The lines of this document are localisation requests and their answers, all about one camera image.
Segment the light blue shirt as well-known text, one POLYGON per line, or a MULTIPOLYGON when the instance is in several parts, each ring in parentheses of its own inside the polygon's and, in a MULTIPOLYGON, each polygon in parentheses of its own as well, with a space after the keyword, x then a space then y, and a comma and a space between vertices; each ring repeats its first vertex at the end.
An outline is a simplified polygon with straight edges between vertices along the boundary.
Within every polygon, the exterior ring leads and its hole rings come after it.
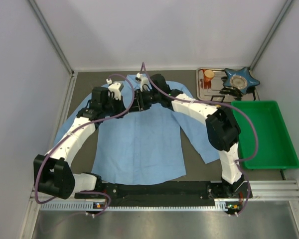
POLYGON ((186 174, 181 132, 205 163, 219 158, 208 140, 205 125, 182 113, 154 104, 100 124, 90 152, 90 172, 110 183, 158 184, 186 174))

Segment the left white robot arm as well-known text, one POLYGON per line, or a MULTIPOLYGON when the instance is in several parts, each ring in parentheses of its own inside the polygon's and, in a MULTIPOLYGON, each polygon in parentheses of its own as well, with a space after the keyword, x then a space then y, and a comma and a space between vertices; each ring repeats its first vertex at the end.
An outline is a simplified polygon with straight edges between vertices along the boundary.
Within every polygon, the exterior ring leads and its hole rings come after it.
POLYGON ((45 155, 37 155, 33 162, 35 197, 44 193, 53 198, 68 199, 81 192, 96 189, 99 177, 92 173, 74 174, 72 161, 84 142, 102 122, 120 118, 127 113, 123 103, 121 82, 107 87, 95 87, 90 99, 77 112, 70 128, 45 155))

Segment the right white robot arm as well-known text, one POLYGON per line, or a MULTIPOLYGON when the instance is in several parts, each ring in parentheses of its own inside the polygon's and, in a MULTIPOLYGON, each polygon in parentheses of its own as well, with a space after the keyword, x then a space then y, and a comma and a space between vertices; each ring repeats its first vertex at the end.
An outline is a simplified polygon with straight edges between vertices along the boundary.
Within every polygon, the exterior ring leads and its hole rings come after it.
POLYGON ((230 108, 196 103, 183 91, 171 89, 161 74, 156 74, 150 82, 146 76, 137 73, 135 80, 140 84, 140 89, 135 93, 133 111, 145 111, 153 104, 160 104, 205 125, 208 141, 218 150, 222 167, 221 186, 211 187, 210 194, 214 198, 241 196, 239 190, 244 183, 238 163, 241 130, 230 108))

